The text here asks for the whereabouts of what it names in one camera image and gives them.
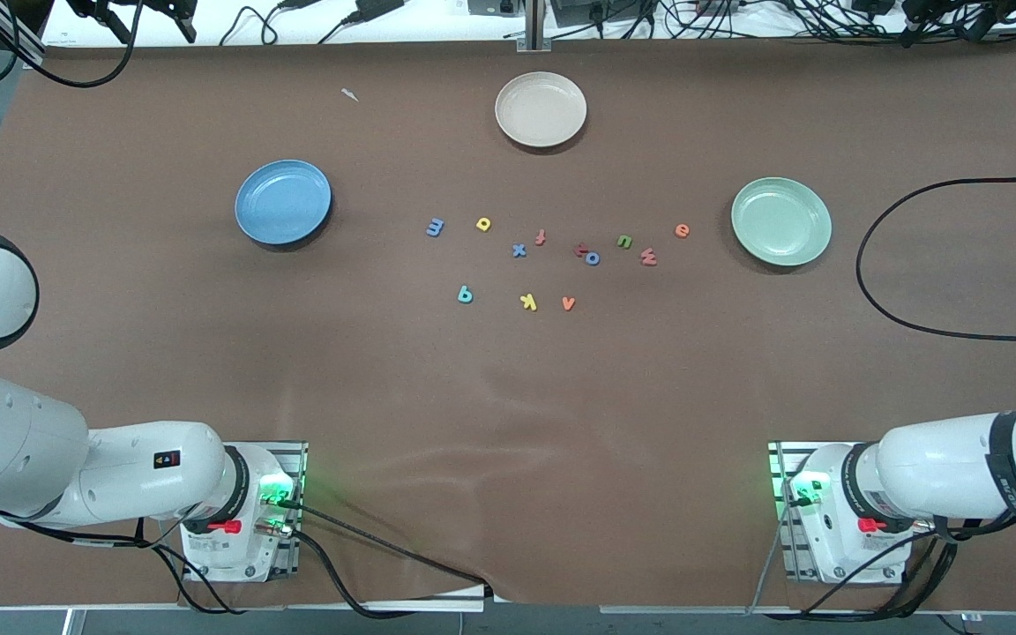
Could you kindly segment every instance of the brown table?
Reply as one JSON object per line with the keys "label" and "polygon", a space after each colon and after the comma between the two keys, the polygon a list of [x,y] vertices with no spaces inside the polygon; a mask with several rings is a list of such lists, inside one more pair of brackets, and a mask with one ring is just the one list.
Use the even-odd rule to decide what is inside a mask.
{"label": "brown table", "polygon": [[[896,197],[1016,173],[1015,47],[145,51],[83,91],[27,73],[0,133],[0,232],[39,270],[42,306],[0,375],[96,427],[177,418],[226,439],[306,438],[310,502],[505,598],[742,606],[775,521],[767,441],[1016,407],[1016,344],[900,329],[852,266]],[[497,91],[535,69],[587,96],[565,151],[497,129]],[[234,225],[238,186],[279,157],[319,166],[336,198],[294,253]],[[764,176],[826,200],[819,261],[779,274],[735,242],[732,198]],[[541,229],[548,245],[512,258]],[[580,241],[596,268],[572,255]],[[650,245],[656,268],[638,264]],[[1016,331],[1016,185],[916,198],[880,230],[866,276],[904,317]],[[313,530],[363,598],[457,586]],[[776,571],[762,604],[819,592]],[[307,556],[294,581],[231,595],[335,599]],[[0,605],[174,597],[149,555],[0,527]],[[965,546],[928,607],[1016,611],[1016,527]]]}

